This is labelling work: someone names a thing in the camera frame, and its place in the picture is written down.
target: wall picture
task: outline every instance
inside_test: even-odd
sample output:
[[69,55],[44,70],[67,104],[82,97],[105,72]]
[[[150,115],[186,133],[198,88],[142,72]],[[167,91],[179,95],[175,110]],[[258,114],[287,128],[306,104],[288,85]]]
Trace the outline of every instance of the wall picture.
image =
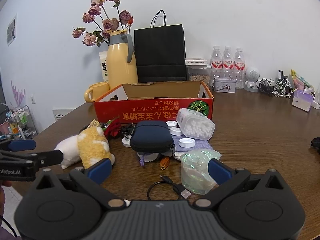
[[17,24],[17,16],[13,18],[10,22],[8,29],[7,29],[7,45],[9,46],[11,42],[16,38],[16,24]]

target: plastic water bottle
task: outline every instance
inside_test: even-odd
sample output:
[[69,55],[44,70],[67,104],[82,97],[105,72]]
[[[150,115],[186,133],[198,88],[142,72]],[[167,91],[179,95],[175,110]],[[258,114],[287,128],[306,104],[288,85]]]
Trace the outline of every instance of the plastic water bottle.
[[245,58],[241,48],[237,48],[235,54],[235,77],[236,77],[236,89],[244,88],[244,65]]
[[210,86],[213,86],[214,77],[221,77],[222,73],[222,55],[220,46],[213,46],[213,52],[210,59],[212,70],[210,75]]
[[231,55],[231,47],[224,47],[223,52],[223,72],[225,78],[234,78],[234,62]]

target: cardboard box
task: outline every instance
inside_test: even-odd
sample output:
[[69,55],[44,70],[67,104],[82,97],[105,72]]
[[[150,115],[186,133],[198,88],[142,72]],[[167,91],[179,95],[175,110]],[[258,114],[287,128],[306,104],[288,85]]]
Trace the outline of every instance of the cardboard box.
[[182,107],[197,108],[211,119],[213,100],[203,82],[171,81],[122,84],[93,104],[99,122],[119,117],[121,123],[137,123],[142,120],[175,120]]

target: pumpkin illustration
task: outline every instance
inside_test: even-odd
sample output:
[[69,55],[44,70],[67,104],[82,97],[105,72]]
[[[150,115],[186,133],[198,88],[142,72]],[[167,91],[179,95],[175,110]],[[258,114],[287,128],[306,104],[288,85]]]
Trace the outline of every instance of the pumpkin illustration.
[[206,117],[209,115],[209,105],[202,100],[193,101],[188,109],[198,111]]

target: zipper pouch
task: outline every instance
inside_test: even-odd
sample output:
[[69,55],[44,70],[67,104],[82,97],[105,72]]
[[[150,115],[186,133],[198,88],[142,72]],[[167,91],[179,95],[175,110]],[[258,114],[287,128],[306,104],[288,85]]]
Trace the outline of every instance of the zipper pouch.
[[131,148],[140,153],[175,153],[173,138],[168,125],[163,121],[141,121],[130,138]]

